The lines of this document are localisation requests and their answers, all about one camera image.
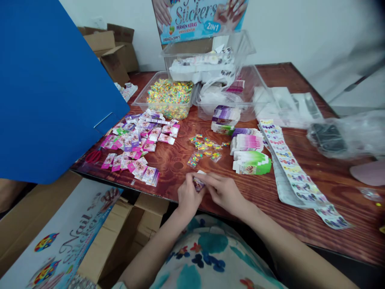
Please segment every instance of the hand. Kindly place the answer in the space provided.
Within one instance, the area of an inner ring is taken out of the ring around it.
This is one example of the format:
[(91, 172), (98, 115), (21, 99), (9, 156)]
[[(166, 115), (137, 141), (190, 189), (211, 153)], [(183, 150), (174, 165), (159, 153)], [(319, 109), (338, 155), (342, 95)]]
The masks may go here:
[(207, 175), (194, 173), (194, 177), (205, 183), (205, 187), (209, 190), (216, 204), (220, 205), (230, 214), (240, 218), (249, 202), (242, 196), (233, 179), (214, 173)]
[(227, 0), (226, 5), (218, 5), (214, 21), (221, 24), (220, 32), (235, 30), (247, 8), (247, 3), (244, 2), (245, 0)]
[(170, 7), (170, 0), (152, 0), (155, 18), (163, 25), (171, 25), (171, 15), (167, 7)]
[(178, 189), (179, 205), (177, 210), (180, 214), (189, 218), (190, 221), (197, 212), (206, 191), (207, 189), (203, 188), (197, 193), (193, 184), (193, 174), (186, 174), (186, 180)]

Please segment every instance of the person's right hand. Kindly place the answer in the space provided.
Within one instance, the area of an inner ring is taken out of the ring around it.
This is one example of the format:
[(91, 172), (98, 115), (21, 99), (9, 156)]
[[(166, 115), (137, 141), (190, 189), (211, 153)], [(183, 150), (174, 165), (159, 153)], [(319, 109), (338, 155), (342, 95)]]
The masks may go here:
[(216, 204), (236, 217), (241, 216), (249, 202), (242, 196), (232, 178), (222, 177), (215, 173), (207, 175), (194, 173), (194, 177), (205, 183)]

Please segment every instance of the pink object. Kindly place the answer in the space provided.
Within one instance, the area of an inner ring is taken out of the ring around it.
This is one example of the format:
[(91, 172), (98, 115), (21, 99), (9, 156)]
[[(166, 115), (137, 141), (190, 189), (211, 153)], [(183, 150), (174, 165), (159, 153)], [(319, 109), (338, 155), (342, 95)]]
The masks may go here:
[(362, 183), (372, 186), (385, 185), (385, 159), (350, 168), (351, 175)]

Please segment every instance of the plastic bin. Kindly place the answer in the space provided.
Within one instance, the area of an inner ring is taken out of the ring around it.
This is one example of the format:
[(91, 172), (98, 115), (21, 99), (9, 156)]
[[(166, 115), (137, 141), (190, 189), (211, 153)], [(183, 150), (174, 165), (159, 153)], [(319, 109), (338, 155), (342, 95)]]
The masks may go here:
[[(231, 33), (217, 33), (208, 36), (207, 38), (199, 40), (189, 40), (184, 42), (171, 42), (166, 48), (161, 52), (161, 55), (164, 57), (164, 62), (166, 64), (167, 73), (170, 79), (175, 81), (193, 81), (194, 77), (191, 78), (193, 73), (197, 73), (191, 66), (178, 66), (178, 69), (181, 69), (180, 73), (170, 71), (174, 61), (182, 60), (190, 57), (207, 57), (207, 53), (216, 49), (220, 45), (224, 44), (224, 48), (231, 47), (232, 52), (226, 53), (210, 53), (210, 57), (233, 57), (234, 62), (231, 65), (231, 71), (235, 72), (235, 78), (240, 72), (246, 57), (249, 54), (255, 53), (255, 48), (253, 43), (250, 40), (249, 34), (246, 30), (235, 31)], [(210, 78), (210, 70), (215, 69), (215, 71), (228, 71), (229, 65), (225, 64), (215, 64), (215, 65), (206, 65), (205, 67), (200, 67), (200, 71), (207, 71), (205, 76), (203, 76), (202, 81), (205, 81), (205, 78)]]
[(194, 93), (196, 93), (197, 86), (194, 85), (190, 100), (185, 104), (174, 104), (174, 103), (148, 103), (148, 91), (151, 90), (151, 86), (155, 84), (159, 79), (169, 79), (166, 71), (157, 72), (153, 78), (146, 84), (144, 89), (139, 93), (138, 97), (135, 99), (132, 105), (140, 106), (142, 111), (145, 111), (147, 108), (154, 109), (158, 112), (163, 113), (163, 116), (168, 119), (184, 119), (188, 116), (188, 112), (190, 111), (190, 107), (192, 106), (192, 98), (194, 97)]
[(224, 100), (221, 103), (213, 102), (201, 102), (201, 85), (198, 86), (197, 93), (195, 94), (193, 104), (198, 107), (198, 116), (203, 120), (211, 120), (214, 114), (214, 109), (218, 105), (226, 105), (230, 107), (237, 107), (242, 110), (241, 122), (247, 122), (256, 118), (266, 106), (274, 103), (274, 97), (270, 89), (266, 86), (261, 75), (259, 74), (255, 65), (244, 66), (241, 69), (241, 73), (238, 77), (245, 81), (245, 87), (241, 93), (235, 93), (243, 102), (234, 103), (230, 100)]

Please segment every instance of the cardboard box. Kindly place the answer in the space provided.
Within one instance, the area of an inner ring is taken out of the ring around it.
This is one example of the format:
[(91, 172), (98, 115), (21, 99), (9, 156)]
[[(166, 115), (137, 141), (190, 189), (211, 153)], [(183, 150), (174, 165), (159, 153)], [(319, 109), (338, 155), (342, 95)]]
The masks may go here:
[(140, 194), (135, 205), (118, 201), (85, 255), (78, 274), (111, 288), (158, 229), (169, 201)]
[[(119, 26), (119, 25), (114, 25), (110, 23), (107, 23), (107, 30), (91, 28), (91, 27), (78, 27), (78, 29), (80, 30), (83, 36), (89, 36), (92, 34), (111, 31), (113, 33), (115, 45), (113, 47), (110, 47), (110, 49), (121, 45), (124, 46), (119, 50), (118, 58), (123, 64), (126, 72), (133, 72), (133, 71), (139, 70), (138, 60), (136, 59), (134, 46), (132, 45), (132, 41), (134, 39), (134, 31), (135, 31), (134, 29)], [(108, 43), (109, 43), (108, 45), (111, 46), (111, 39), (108, 39)], [(95, 54), (98, 57), (102, 55), (100, 53), (95, 53)]]
[(112, 198), (111, 192), (112, 186), (72, 172), (32, 190), (0, 221), (6, 232), (1, 234), (1, 268), (11, 265), (7, 257), (15, 254), (10, 251), (19, 254), (25, 248), (1, 278), (0, 288), (67, 288), (122, 190)]
[(84, 39), (99, 58), (112, 80), (124, 87), (124, 84), (130, 80), (123, 62), (120, 60), (125, 51), (123, 45), (115, 46), (113, 32), (105, 31), (85, 35)]

